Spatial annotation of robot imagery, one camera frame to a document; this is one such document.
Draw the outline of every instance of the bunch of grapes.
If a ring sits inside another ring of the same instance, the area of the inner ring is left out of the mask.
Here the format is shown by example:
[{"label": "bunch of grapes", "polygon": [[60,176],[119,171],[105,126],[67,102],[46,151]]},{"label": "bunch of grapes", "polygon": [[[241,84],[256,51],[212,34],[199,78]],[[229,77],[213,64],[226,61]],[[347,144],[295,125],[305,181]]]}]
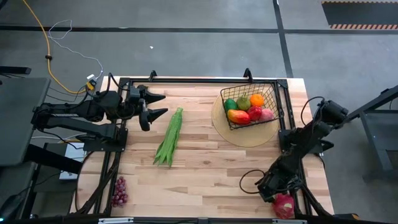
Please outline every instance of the bunch of grapes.
[{"label": "bunch of grapes", "polygon": [[129,196],[126,194],[126,180],[123,177],[114,184],[114,194],[112,196],[112,206],[121,207],[127,202]]}]

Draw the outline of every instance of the black wire basket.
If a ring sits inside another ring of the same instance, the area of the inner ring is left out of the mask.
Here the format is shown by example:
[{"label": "black wire basket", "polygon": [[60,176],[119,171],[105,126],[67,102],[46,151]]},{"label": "black wire basket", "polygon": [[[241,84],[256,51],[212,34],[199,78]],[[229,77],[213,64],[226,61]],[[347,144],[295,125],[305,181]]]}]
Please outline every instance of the black wire basket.
[{"label": "black wire basket", "polygon": [[[272,84],[269,83],[255,83],[248,85],[235,86],[231,88],[225,88],[220,91],[221,99],[223,100],[223,108],[225,111],[225,117],[228,121],[230,130],[245,128],[249,126],[253,126],[256,124],[268,123],[271,121],[275,121],[277,119],[283,118],[283,114],[279,115],[278,107],[276,104],[276,95],[275,88]],[[249,124],[235,124],[228,119],[227,111],[225,109],[225,101],[227,99],[233,99],[236,101],[240,96],[245,96],[250,99],[250,97],[254,94],[260,94],[264,98],[264,105],[261,107],[262,109],[267,108],[270,109],[274,114],[274,119],[268,121],[251,121]]]}]

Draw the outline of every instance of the wooden table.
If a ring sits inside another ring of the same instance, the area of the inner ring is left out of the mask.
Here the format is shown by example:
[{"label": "wooden table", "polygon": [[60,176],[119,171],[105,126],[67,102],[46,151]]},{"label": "wooden table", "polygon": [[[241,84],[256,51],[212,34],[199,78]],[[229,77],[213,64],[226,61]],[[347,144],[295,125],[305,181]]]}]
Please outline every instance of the wooden table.
[{"label": "wooden table", "polygon": [[[295,124],[300,120],[302,106],[307,101],[304,80],[287,79]],[[102,90],[106,89],[107,78]],[[127,122],[129,138],[122,153],[119,174],[127,180],[129,201],[124,208],[113,208],[112,216],[129,217],[240,217],[273,218],[270,203],[259,195],[248,195],[239,189],[239,179],[251,169],[267,170],[280,155],[277,134],[258,147],[238,147],[226,142],[211,123],[211,107],[222,88],[237,84],[143,83],[149,91],[166,99],[150,104],[150,108],[168,108],[150,131],[140,129],[137,118]],[[285,108],[283,92],[282,104]],[[183,124],[174,155],[173,167],[152,165],[155,151],[164,138],[171,116],[182,107]],[[303,113],[305,122],[312,119],[309,106]],[[78,206],[82,206],[98,185],[103,152],[95,152],[83,166],[78,182]],[[324,208],[333,213],[328,184],[321,160],[313,155],[303,159],[309,189]],[[255,190],[260,178],[253,173],[243,187]],[[108,188],[104,191],[104,209]],[[300,208],[304,212],[302,197]]]}]

